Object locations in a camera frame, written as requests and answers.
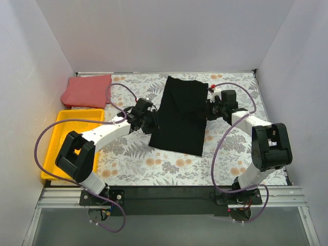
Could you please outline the black t shirt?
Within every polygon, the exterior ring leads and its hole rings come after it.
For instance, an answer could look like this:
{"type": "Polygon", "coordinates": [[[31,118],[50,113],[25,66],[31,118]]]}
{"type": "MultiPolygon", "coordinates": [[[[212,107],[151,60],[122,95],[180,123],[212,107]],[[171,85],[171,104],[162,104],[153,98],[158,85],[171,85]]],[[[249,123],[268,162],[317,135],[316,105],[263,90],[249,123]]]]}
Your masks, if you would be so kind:
{"type": "Polygon", "coordinates": [[[159,130],[149,146],[201,156],[207,120],[203,115],[208,84],[168,76],[158,109],[159,130]]]}

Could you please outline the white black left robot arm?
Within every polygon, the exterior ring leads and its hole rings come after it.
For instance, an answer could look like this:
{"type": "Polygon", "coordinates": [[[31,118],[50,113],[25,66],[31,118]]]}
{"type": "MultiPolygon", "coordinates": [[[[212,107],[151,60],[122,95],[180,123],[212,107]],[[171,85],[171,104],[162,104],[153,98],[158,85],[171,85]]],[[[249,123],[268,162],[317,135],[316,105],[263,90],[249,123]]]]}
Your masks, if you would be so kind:
{"type": "Polygon", "coordinates": [[[94,156],[102,147],[115,139],[142,129],[151,134],[159,129],[157,109],[147,99],[140,98],[136,105],[118,113],[111,121],[90,131],[71,131],[66,136],[55,164],[76,183],[91,193],[92,200],[103,205],[109,199],[106,183],[93,171],[94,156]]]}

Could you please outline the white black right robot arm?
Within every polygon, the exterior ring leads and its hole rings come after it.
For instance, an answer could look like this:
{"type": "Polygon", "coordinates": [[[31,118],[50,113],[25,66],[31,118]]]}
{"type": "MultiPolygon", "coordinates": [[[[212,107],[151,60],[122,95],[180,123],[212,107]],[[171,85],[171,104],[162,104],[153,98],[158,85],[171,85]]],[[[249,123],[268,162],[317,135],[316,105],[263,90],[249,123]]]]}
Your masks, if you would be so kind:
{"type": "Polygon", "coordinates": [[[214,200],[223,204],[261,204],[259,185],[273,172],[292,162],[292,150],[285,124],[264,121],[237,102],[235,90],[209,89],[204,115],[207,120],[222,118],[251,137],[249,167],[235,178],[230,189],[215,189],[214,200]]]}

